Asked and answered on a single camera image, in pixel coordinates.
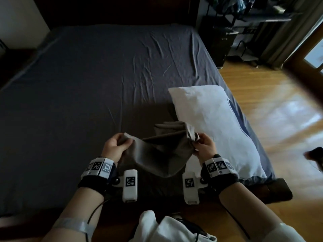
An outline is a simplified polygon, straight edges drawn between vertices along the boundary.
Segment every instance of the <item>door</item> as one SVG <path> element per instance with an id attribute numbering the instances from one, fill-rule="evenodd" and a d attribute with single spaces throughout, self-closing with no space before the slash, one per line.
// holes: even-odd
<path id="1" fill-rule="evenodd" d="M 323 96 L 323 23 L 287 60 L 289 69 L 313 93 Z"/>

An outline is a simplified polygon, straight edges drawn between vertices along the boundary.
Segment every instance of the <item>bed sheet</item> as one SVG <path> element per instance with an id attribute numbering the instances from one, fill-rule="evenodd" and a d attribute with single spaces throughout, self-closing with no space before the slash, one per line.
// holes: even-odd
<path id="1" fill-rule="evenodd" d="M 63 207 L 80 174 L 116 132 L 154 135 L 176 120 L 167 89 L 220 85 L 256 145 L 268 179 L 271 163 L 194 28 L 183 25 L 62 27 L 0 92 L 0 216 Z M 181 173 L 153 196 L 182 192 Z"/>

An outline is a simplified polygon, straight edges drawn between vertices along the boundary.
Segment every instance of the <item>hand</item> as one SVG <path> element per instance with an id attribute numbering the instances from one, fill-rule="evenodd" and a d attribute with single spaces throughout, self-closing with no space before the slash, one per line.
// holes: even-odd
<path id="1" fill-rule="evenodd" d="M 216 152 L 216 144 L 212 141 L 212 139 L 206 135 L 205 133 L 198 133 L 200 136 L 200 140 L 197 142 L 193 142 L 193 146 L 197 151 L 193 153 L 200 160 L 200 164 L 202 165 L 205 161 L 212 159 Z"/>
<path id="2" fill-rule="evenodd" d="M 133 140 L 128 138 L 122 145 L 117 145 L 118 140 L 123 136 L 123 133 L 117 133 L 112 138 L 107 140 L 102 150 L 102 157 L 111 159 L 117 164 L 121 158 L 123 151 L 128 149 Z"/>

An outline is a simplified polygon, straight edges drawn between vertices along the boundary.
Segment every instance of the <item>white shirt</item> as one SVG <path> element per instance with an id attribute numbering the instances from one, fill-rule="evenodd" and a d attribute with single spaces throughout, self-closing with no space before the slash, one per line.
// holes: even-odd
<path id="1" fill-rule="evenodd" d="M 139 218 L 134 238 L 130 242 L 195 242 L 197 234 L 192 234 L 181 222 L 169 216 L 157 223 L 153 211 L 145 211 Z M 199 242 L 217 241 L 215 236 L 199 235 Z M 285 223 L 269 232 L 263 242 L 305 242 L 296 230 Z"/>

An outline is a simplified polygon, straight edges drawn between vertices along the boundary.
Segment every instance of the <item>person's left arm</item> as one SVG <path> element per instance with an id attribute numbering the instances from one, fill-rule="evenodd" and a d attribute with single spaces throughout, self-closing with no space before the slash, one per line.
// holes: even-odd
<path id="1" fill-rule="evenodd" d="M 132 139 L 128 139 L 124 144 L 117 146 L 117 141 L 123 133 L 115 134 L 105 142 L 101 157 L 114 161 L 115 165 L 119 162 L 123 151 L 132 144 Z M 103 202 L 103 195 L 88 187 L 80 187 L 66 208 L 60 215 L 60 218 L 74 218 L 87 221 L 95 208 Z M 100 217 L 102 207 L 100 207 L 92 216 L 90 225 L 96 227 Z M 42 242 L 72 242 L 86 241 L 85 234 L 67 228 L 52 228 L 43 238 Z"/>

